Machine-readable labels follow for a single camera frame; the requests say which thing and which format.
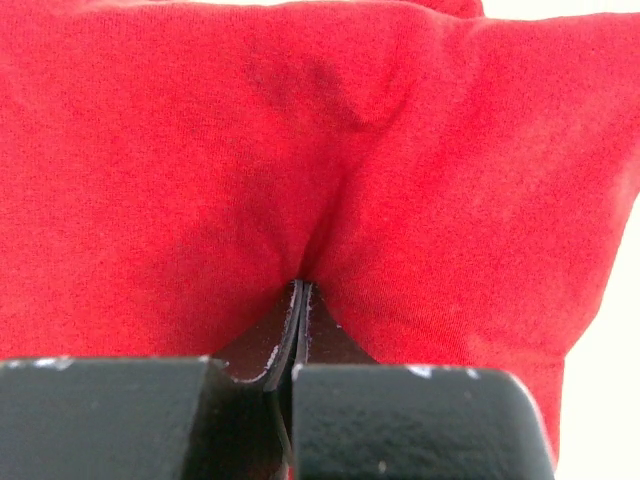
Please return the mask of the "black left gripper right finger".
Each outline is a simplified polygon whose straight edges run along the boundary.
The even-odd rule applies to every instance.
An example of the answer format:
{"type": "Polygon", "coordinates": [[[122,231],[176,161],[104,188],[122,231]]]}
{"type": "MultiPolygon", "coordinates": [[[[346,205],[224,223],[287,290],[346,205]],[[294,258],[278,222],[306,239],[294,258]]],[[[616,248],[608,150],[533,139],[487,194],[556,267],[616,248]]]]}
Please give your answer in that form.
{"type": "Polygon", "coordinates": [[[298,479],[550,479],[535,401],[513,375],[383,365],[295,286],[293,473],[298,479]]]}

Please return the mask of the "red t shirt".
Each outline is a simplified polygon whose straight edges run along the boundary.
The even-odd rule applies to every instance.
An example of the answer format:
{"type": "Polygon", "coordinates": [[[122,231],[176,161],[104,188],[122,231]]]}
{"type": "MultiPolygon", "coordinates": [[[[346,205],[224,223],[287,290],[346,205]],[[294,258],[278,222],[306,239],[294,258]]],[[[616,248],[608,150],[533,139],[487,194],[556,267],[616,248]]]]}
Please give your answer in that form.
{"type": "Polygon", "coordinates": [[[639,18],[1,5],[1,354],[194,355],[292,279],[384,363],[564,359],[639,192],[639,18]]]}

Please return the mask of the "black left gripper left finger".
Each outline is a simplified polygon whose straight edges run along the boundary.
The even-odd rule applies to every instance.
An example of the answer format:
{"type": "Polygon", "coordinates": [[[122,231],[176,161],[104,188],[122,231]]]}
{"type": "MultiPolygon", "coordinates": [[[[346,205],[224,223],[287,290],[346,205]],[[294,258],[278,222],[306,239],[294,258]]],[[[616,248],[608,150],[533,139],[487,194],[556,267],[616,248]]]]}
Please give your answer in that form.
{"type": "Polygon", "coordinates": [[[304,285],[217,355],[1,365],[5,479],[284,479],[304,285]]]}

